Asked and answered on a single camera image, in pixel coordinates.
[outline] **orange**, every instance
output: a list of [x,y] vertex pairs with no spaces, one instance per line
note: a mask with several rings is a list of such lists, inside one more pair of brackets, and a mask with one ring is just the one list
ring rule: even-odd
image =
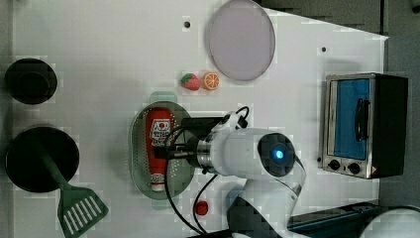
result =
[[208,72],[204,75],[204,88],[214,90],[219,86],[219,76],[214,72]]

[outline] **red bottle cap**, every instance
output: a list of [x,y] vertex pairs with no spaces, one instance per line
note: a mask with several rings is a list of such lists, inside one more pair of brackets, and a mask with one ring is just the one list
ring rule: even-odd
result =
[[195,213],[198,215],[205,215],[209,211],[209,205],[207,204],[207,201],[200,200],[195,205]]

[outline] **white table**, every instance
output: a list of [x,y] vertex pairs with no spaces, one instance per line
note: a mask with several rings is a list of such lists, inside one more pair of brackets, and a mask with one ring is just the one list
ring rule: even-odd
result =
[[[276,54],[268,71],[248,83],[221,76],[214,92],[178,86],[187,71],[218,71],[206,53],[205,28],[225,1],[14,1],[15,60],[48,62],[59,88],[47,103],[13,103],[13,132],[50,123],[78,143],[80,166],[70,183],[99,193],[110,213],[84,237],[186,237],[193,235],[165,202],[152,201],[131,181],[128,132],[152,92],[175,91],[191,115],[221,115],[240,104],[252,106],[252,125],[288,136],[307,178],[293,215],[378,198],[378,180],[323,172],[322,86],[329,73],[382,72],[384,37],[289,14],[268,11],[276,31]],[[183,28],[189,20],[191,28]],[[180,195],[191,203],[210,176],[195,176]],[[205,192],[210,212],[200,218],[209,230],[227,228],[232,188],[244,181],[217,178]],[[59,192],[33,194],[14,188],[17,238],[61,237],[56,218]]]

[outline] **green spatula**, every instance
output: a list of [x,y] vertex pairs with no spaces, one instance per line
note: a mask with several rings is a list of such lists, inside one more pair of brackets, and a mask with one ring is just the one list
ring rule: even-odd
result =
[[57,216],[64,236],[66,238],[81,236],[105,217],[108,207],[92,189],[68,184],[40,141],[31,140],[31,144],[59,186]]

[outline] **ketchup bottle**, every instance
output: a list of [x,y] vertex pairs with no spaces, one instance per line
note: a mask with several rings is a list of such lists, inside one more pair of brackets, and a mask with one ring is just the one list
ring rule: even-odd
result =
[[164,190],[164,171],[167,160],[157,159],[154,147],[164,147],[164,140],[173,128],[172,113],[166,108],[153,108],[146,117],[146,144],[153,191]]

